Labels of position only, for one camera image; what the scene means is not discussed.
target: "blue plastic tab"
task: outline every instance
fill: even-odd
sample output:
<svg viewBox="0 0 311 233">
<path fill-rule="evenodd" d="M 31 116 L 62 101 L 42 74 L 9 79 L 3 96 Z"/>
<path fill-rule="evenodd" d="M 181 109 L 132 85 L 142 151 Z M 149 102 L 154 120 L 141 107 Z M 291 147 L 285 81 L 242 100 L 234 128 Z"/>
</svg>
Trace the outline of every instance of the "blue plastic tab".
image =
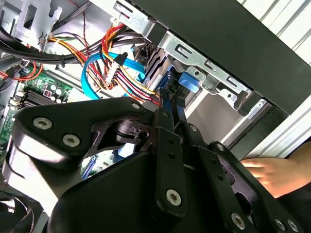
<svg viewBox="0 0 311 233">
<path fill-rule="evenodd" d="M 197 93 L 200 87 L 199 81 L 186 72 L 182 73 L 178 82 L 193 93 Z"/>
</svg>

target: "mounting hole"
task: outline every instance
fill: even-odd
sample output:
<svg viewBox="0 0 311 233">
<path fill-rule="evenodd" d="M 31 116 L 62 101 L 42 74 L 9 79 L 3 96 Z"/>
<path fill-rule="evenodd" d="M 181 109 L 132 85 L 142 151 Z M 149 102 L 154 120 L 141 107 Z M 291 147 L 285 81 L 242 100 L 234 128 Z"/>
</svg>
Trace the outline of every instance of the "mounting hole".
<svg viewBox="0 0 311 233">
<path fill-rule="evenodd" d="M 174 155 L 173 153 L 169 153 L 169 157 L 170 157 L 171 159 L 175 159 L 175 155 Z"/>
<path fill-rule="evenodd" d="M 148 132 L 145 132 L 145 131 L 141 132 L 141 133 L 138 135 L 138 138 L 139 138 L 139 139 L 146 139 L 147 137 L 149 137 L 149 134 L 148 134 Z"/>
<path fill-rule="evenodd" d="M 236 193 L 235 196 L 243 210 L 243 213 L 249 217 L 252 214 L 251 204 L 242 193 Z"/>
<path fill-rule="evenodd" d="M 224 178 L 221 176 L 221 175 L 217 175 L 217 178 L 219 179 L 219 180 L 221 180 L 221 181 L 223 181 L 224 180 Z"/>
</svg>

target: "yellow wire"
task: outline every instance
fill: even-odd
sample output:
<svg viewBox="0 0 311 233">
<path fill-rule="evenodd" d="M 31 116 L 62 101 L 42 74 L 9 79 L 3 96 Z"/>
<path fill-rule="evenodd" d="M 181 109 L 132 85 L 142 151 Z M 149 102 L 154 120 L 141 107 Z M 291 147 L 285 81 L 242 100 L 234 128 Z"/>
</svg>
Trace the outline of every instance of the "yellow wire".
<svg viewBox="0 0 311 233">
<path fill-rule="evenodd" d="M 103 54 L 105 55 L 105 57 L 107 57 L 111 62 L 113 62 L 112 57 L 110 57 L 104 50 L 103 50 Z M 140 88 L 142 88 L 143 90 L 151 93 L 151 94 L 155 94 L 154 91 L 147 89 L 146 87 L 144 87 L 143 85 L 141 85 L 140 83 L 138 83 L 135 79 L 133 79 L 131 77 L 131 75 L 123 68 L 121 67 L 122 71 L 128 76 L 128 78 L 130 78 L 134 83 L 136 83 L 136 85 Z"/>
<path fill-rule="evenodd" d="M 55 39 L 55 38 L 50 38 L 50 40 L 52 41 L 55 41 L 57 42 L 58 39 Z M 76 57 L 77 59 L 82 63 L 82 64 L 85 64 L 84 61 L 77 55 L 77 53 L 71 48 L 69 47 L 68 45 L 66 45 L 65 43 L 63 43 L 63 41 L 59 40 L 58 41 L 60 44 L 62 44 L 63 46 L 65 46 L 67 49 L 69 49 Z M 89 71 L 89 75 L 91 76 L 92 80 L 98 85 L 98 87 L 101 89 L 101 90 L 104 90 L 104 87 L 102 86 L 102 84 L 97 80 L 97 77 L 91 72 L 91 70 L 89 68 L 87 68 L 87 70 Z"/>
<path fill-rule="evenodd" d="M 121 67 L 121 70 L 131 79 L 133 80 L 140 88 L 142 88 L 143 90 L 150 92 L 151 94 L 155 94 L 154 91 L 147 89 L 146 87 L 144 87 L 143 85 L 141 85 L 139 82 L 137 82 L 134 78 L 131 77 L 131 75 L 123 68 Z"/>
</svg>

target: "finger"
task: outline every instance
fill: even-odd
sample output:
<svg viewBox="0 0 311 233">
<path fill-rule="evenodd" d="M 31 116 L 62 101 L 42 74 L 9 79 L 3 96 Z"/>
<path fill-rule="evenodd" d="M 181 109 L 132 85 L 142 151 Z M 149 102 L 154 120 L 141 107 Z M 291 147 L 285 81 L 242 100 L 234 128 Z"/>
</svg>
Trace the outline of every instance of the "finger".
<svg viewBox="0 0 311 233">
<path fill-rule="evenodd" d="M 265 187 L 267 187 L 270 184 L 270 182 L 267 181 L 264 177 L 258 177 L 257 180 Z"/>
<path fill-rule="evenodd" d="M 262 178 L 265 176 L 265 169 L 262 167 L 248 167 L 247 170 L 252 173 L 255 178 Z"/>
<path fill-rule="evenodd" d="M 264 167 L 262 159 L 245 159 L 242 160 L 241 163 L 245 167 Z"/>
</svg>

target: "black panel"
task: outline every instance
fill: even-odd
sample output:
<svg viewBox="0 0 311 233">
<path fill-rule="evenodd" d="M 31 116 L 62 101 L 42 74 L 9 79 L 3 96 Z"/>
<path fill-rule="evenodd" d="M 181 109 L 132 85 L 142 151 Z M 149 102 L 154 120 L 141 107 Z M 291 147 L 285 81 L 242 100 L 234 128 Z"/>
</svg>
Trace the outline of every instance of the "black panel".
<svg viewBox="0 0 311 233">
<path fill-rule="evenodd" d="M 239 160 L 243 159 L 286 118 L 285 113 L 273 107 L 244 133 L 244 136 L 230 149 L 231 153 Z"/>
<path fill-rule="evenodd" d="M 132 0 L 291 114 L 311 94 L 311 68 L 236 0 Z"/>
</svg>

